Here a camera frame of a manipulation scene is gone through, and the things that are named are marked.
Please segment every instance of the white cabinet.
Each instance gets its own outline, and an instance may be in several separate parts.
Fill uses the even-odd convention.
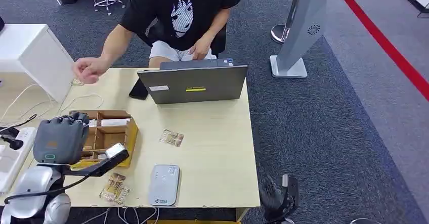
[[[0,31],[0,80],[28,75],[57,102],[66,97],[74,61],[46,24],[6,24]]]

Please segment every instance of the white device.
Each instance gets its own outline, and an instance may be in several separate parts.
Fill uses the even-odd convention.
[[[46,24],[6,24],[0,33],[0,80],[38,84],[62,102],[74,79],[74,60]]]
[[[24,144],[20,149],[11,149],[9,143],[0,145],[0,194],[11,190],[28,153],[33,147],[35,136],[36,128],[23,128],[15,138]]]
[[[270,57],[273,77],[307,77],[302,56],[322,36],[326,25],[325,17],[326,0],[292,2],[286,25],[277,25],[271,32],[274,40],[278,41],[280,38],[284,42],[279,54]]]
[[[149,204],[174,205],[179,187],[180,169],[177,165],[155,165],[149,185]]]

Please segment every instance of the wire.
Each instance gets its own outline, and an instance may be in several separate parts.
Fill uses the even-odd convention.
[[[156,220],[155,220],[155,223],[154,224],[156,224],[157,222],[158,222],[158,219],[159,219],[159,207],[158,207],[158,213],[156,214]]]
[[[49,100],[46,100],[46,101],[43,101],[43,102],[40,102],[40,103],[34,105],[33,107],[31,107],[30,109],[28,109],[27,111],[25,111],[25,113],[23,113],[21,116],[19,116],[18,119],[21,119],[22,117],[24,117],[24,115],[26,115],[28,112],[30,112],[32,109],[34,109],[35,107],[39,106],[40,104],[51,102],[51,105],[52,105],[52,101],[54,101],[54,100],[53,99],[49,99]],[[48,113],[51,109],[52,108],[49,107],[44,113],[42,113],[41,115],[39,115],[39,118],[42,117],[44,114]]]
[[[25,91],[27,91],[30,87],[33,86],[40,86],[38,84],[31,84],[30,86],[26,87],[14,100],[13,102],[6,108],[6,111],[3,113],[2,117],[0,118],[0,122],[5,118],[7,112],[10,110],[10,108],[18,101],[18,99],[24,94]],[[44,114],[48,113],[52,108],[53,108],[53,104],[52,101],[54,101],[54,99],[51,97],[51,95],[48,94],[48,92],[46,92],[46,95],[48,96],[49,100],[43,101],[41,103],[38,103],[36,105],[34,105],[33,107],[31,107],[29,110],[25,111],[24,114],[22,114],[18,119],[21,119],[22,117],[24,117],[25,114],[27,114],[30,110],[34,109],[35,107],[39,106],[40,104],[46,103],[46,102],[50,102],[50,106],[49,108],[42,114],[39,114],[39,117],[42,117]]]
[[[20,127],[20,126],[23,126],[23,125],[25,125],[26,123],[28,123],[28,122],[30,122],[30,121],[32,121],[32,120],[34,120],[36,117],[37,117],[37,114],[33,114],[30,118],[28,118],[28,119],[27,119],[26,121],[24,121],[23,123],[20,123],[20,124],[13,124],[13,125],[8,126],[8,127],[4,128],[4,129],[1,129],[1,130],[0,130],[0,132],[5,131],[5,130],[10,129],[10,128],[13,128],[13,127]]]
[[[100,95],[98,95],[96,93],[92,93],[92,94],[87,94],[87,95],[83,95],[83,96],[79,96],[77,98],[74,98],[65,108],[59,109],[58,112],[57,112],[57,114],[61,114],[64,110],[68,109],[68,107],[70,107],[74,103],[74,101],[76,101],[77,99],[89,98],[89,97],[92,97],[92,96],[97,96],[97,97],[99,97],[101,99],[101,103],[97,107],[95,107],[94,109],[100,108],[104,104],[103,97],[101,97]]]
[[[155,208],[155,207],[152,207],[152,208],[154,208],[155,211],[150,215],[150,217],[148,217],[146,220],[142,221],[140,224],[144,224],[145,222],[147,222],[150,218],[152,218],[156,214],[157,210],[159,210],[159,208]]]
[[[101,213],[99,215],[96,215],[96,216],[92,217],[91,219],[89,219],[89,220],[87,220],[85,222],[82,222],[81,224],[86,224],[86,223],[88,223],[88,222],[90,222],[90,221],[92,221],[94,219],[97,219],[98,217],[101,217],[102,215],[106,215],[106,217],[104,217],[104,224],[106,224],[107,214],[109,213],[109,210],[110,210],[110,208],[107,208],[107,210],[105,212],[103,212],[103,213]]]
[[[16,198],[49,195],[49,194],[53,194],[53,193],[57,193],[57,192],[62,192],[62,191],[65,191],[67,189],[70,189],[71,187],[74,187],[74,186],[82,183],[83,181],[85,181],[89,177],[90,177],[90,175],[86,175],[83,178],[79,179],[78,181],[76,181],[76,182],[74,182],[72,184],[69,184],[69,185],[67,185],[65,187],[56,189],[56,190],[50,190],[50,191],[43,191],[43,192],[37,192],[37,193],[28,193],[28,194],[20,194],[20,195],[9,196],[9,197],[5,198],[5,204],[9,204],[10,200],[13,200],[13,199],[16,199]]]
[[[23,93],[25,91],[27,91],[30,87],[32,86],[37,86],[37,84],[31,84],[30,86],[26,87],[15,99],[14,101],[12,101],[12,103],[6,108],[6,111],[3,113],[2,117],[0,118],[0,122],[5,118],[5,115],[7,114],[7,112],[9,111],[9,109],[12,107],[12,105],[14,105],[16,103],[16,101],[19,99],[19,97],[21,95],[23,95]]]
[[[123,218],[122,218],[122,216],[120,215],[120,213],[119,213],[119,208],[118,208],[118,217],[119,217],[119,219],[121,219],[121,221],[123,221],[125,224],[130,224],[130,223],[128,223],[128,221],[126,220],[126,216],[125,216],[125,213],[126,213],[126,210],[128,209],[129,207],[127,207],[127,208],[125,208],[125,210],[123,211]],[[156,213],[158,213],[158,216],[156,217],[156,221],[155,221],[155,223],[154,224],[156,224],[157,222],[158,222],[158,218],[159,218],[159,208],[155,208],[155,207],[152,207],[155,211],[147,218],[147,219],[145,219],[144,221],[142,221],[142,222],[140,222],[140,220],[139,220],[139,215],[137,214],[137,210],[135,209],[135,208],[133,208],[134,209],[134,213],[136,214],[136,218],[137,218],[137,224],[144,224],[145,222],[147,222],[150,218],[152,218]]]

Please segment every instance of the black t-shirt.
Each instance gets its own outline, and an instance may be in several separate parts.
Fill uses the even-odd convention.
[[[240,0],[130,0],[121,25],[136,34],[144,33],[158,18],[163,36],[157,38],[177,50],[192,47],[210,28],[221,9]]]

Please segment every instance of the cardboard box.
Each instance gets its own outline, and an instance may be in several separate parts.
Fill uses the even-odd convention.
[[[137,125],[134,119],[123,110],[83,110],[90,119],[97,119],[97,126],[90,127],[90,132],[83,146],[82,158],[72,165],[72,168],[85,168],[97,164],[103,159],[98,156],[105,154],[106,150],[116,143],[122,143],[129,153],[129,158],[120,163],[120,167],[129,167],[133,156],[134,146],[137,138]],[[130,119],[126,125],[101,126],[103,119]]]

